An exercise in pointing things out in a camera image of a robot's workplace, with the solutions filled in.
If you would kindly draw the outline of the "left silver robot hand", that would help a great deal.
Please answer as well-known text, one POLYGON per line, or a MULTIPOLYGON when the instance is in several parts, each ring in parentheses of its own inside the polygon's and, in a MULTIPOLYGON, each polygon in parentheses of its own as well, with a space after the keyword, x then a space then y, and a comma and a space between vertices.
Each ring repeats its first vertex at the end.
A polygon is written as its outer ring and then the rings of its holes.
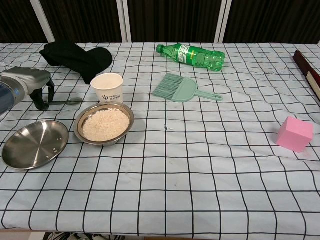
POLYGON ((10 111, 30 96, 38 110, 45 111, 53 102, 55 85, 46 70, 13 67, 0 74, 0 113, 10 111))

